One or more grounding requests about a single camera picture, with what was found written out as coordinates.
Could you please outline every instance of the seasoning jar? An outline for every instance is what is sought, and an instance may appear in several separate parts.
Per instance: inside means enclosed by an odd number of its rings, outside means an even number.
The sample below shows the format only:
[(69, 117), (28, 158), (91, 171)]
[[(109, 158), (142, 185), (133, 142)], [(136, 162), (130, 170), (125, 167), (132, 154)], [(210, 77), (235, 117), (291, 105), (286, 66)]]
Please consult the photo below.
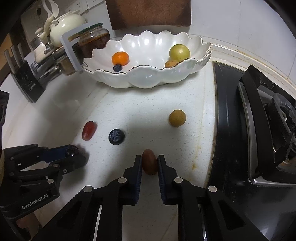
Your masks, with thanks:
[(103, 49), (110, 40), (109, 31), (103, 28), (103, 23), (92, 25), (78, 33), (80, 53), (78, 59), (92, 58), (93, 49)]

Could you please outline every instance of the white scalloped bowl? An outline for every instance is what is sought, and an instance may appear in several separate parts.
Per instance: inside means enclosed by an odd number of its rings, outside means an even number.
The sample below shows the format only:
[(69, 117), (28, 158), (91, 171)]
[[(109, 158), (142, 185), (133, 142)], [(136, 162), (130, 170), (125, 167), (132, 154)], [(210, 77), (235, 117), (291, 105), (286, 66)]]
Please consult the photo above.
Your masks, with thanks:
[[(172, 68), (164, 68), (169, 51), (175, 44), (183, 44), (190, 50), (190, 58)], [(211, 43), (202, 38), (189, 38), (185, 32), (177, 35), (165, 30), (159, 34), (144, 31), (138, 36), (126, 34), (122, 40), (109, 40), (104, 49), (94, 49), (92, 58), (83, 59), (83, 70), (95, 80), (115, 88), (151, 88), (171, 84), (199, 71), (209, 61)], [(113, 71), (112, 56), (119, 51), (128, 53), (130, 61), (120, 72)]]

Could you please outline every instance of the orange fruit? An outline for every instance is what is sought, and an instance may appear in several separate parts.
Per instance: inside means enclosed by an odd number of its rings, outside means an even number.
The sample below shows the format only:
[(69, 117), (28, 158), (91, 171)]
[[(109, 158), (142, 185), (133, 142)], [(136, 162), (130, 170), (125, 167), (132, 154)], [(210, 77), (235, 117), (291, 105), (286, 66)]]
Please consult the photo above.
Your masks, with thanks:
[(126, 65), (129, 61), (129, 56), (126, 52), (117, 52), (112, 56), (112, 63), (114, 65), (121, 64), (122, 66)]

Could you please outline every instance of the white wall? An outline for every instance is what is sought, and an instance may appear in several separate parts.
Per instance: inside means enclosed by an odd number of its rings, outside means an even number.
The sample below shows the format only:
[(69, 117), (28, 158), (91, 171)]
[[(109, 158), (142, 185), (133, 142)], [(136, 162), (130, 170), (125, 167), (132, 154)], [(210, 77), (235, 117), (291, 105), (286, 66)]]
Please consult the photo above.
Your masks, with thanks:
[(144, 30), (157, 33), (167, 29), (174, 33), (185, 31), (200, 35), (204, 41), (245, 53), (296, 83), (296, 40), (264, 0), (191, 0), (191, 7), (190, 27), (144, 26), (113, 31), (105, 1), (82, 15), (87, 21), (103, 22), (110, 37), (116, 39), (125, 33), (140, 34)]

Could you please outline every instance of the green fruit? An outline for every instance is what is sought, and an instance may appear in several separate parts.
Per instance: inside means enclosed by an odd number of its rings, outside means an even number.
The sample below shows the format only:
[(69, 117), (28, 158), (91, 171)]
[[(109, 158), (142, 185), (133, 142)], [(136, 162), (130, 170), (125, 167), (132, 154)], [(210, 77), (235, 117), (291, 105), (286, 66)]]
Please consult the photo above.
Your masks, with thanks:
[(184, 59), (190, 58), (189, 49), (183, 44), (176, 44), (170, 49), (170, 59), (181, 62)]

